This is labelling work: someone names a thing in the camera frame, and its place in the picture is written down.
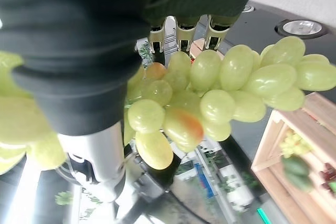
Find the right robot hand black cloth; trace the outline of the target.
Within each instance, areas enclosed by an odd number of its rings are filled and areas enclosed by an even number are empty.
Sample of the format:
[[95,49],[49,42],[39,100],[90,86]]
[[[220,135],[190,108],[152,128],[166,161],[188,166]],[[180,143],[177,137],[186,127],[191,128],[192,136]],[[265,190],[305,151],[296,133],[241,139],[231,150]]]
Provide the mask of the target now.
[[114,201],[125,182],[120,121],[136,41],[167,16],[217,15],[229,27],[248,0],[1,0],[1,50],[22,56],[15,82],[90,162],[93,192]]

